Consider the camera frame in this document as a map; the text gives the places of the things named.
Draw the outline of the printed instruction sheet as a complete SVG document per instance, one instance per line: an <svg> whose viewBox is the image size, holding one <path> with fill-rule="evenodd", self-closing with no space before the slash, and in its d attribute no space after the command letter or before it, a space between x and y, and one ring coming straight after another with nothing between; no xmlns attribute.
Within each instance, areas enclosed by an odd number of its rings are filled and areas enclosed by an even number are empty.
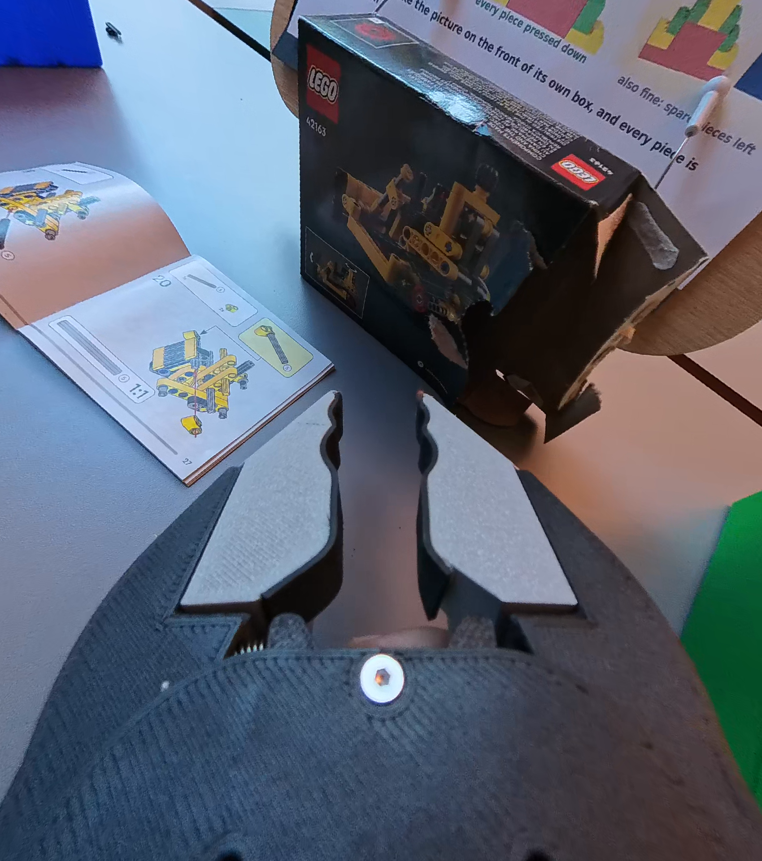
<svg viewBox="0 0 762 861"><path fill-rule="evenodd" d="M710 256L762 211L762 2L386 2L385 16L655 186L705 84L732 82L657 188Z"/></svg>

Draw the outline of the black lego set box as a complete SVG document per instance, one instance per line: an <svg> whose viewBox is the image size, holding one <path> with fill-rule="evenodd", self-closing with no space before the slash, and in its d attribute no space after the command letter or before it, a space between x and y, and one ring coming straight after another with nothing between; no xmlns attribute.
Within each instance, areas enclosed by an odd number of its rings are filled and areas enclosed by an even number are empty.
<svg viewBox="0 0 762 861"><path fill-rule="evenodd" d="M447 404L545 441L705 253L641 173L383 17L298 22L303 276Z"/></svg>

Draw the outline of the lego instruction booklet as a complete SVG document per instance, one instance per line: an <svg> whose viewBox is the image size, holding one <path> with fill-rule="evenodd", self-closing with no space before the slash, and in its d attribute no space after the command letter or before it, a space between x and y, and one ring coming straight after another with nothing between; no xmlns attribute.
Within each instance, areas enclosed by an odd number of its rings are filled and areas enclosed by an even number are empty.
<svg viewBox="0 0 762 861"><path fill-rule="evenodd" d="M0 173L0 314L186 486L333 371L143 188L79 162Z"/></svg>

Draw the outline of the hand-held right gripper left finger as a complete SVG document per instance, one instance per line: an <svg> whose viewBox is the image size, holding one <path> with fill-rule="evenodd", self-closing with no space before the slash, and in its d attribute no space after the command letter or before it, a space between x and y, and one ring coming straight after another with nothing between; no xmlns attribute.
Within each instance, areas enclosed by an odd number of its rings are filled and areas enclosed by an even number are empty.
<svg viewBox="0 0 762 861"><path fill-rule="evenodd" d="M189 611L319 613L341 585L342 398L318 399L251 455L180 600Z"/></svg>

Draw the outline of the white handled pin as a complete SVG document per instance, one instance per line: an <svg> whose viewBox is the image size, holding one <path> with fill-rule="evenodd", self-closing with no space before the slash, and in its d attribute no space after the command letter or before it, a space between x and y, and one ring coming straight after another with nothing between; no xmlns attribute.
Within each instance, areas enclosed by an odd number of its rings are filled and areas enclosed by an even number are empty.
<svg viewBox="0 0 762 861"><path fill-rule="evenodd" d="M711 115L716 111L725 95L731 90L731 87L732 82L725 75L712 78L705 84L701 91L698 105L686 124L684 139L677 148L675 155L672 156L664 172L655 183L655 189L659 188L666 178L668 171L670 171L673 165L679 160L679 155L683 152L683 149L687 146L688 142L693 137L700 134L703 128L708 124Z"/></svg>

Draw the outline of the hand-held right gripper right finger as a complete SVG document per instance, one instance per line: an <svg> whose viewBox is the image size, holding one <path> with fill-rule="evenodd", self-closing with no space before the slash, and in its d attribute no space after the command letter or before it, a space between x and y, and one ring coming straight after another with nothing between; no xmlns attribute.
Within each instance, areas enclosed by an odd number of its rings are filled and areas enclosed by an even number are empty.
<svg viewBox="0 0 762 861"><path fill-rule="evenodd" d="M515 466L418 394L418 591L429 619L568 613L575 593Z"/></svg>

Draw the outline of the blue plastic bin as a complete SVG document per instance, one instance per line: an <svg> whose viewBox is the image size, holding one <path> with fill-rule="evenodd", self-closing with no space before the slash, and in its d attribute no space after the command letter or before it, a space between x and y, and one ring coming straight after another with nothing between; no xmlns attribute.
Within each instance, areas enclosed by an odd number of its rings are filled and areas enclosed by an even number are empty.
<svg viewBox="0 0 762 861"><path fill-rule="evenodd" d="M87 1L0 1L0 66L98 68Z"/></svg>

